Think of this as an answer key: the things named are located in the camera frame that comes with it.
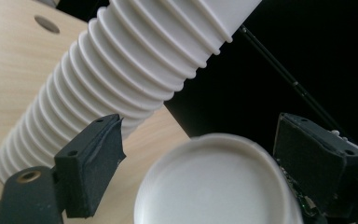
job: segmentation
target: light wood surface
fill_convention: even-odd
[[[58,35],[40,27],[40,15],[54,22]],[[61,56],[87,24],[31,0],[0,0],[0,145],[37,95]],[[65,223],[132,223],[136,192],[149,167],[166,151],[188,141],[162,107],[124,141],[120,164],[95,217]],[[3,185],[0,182],[0,196]]]

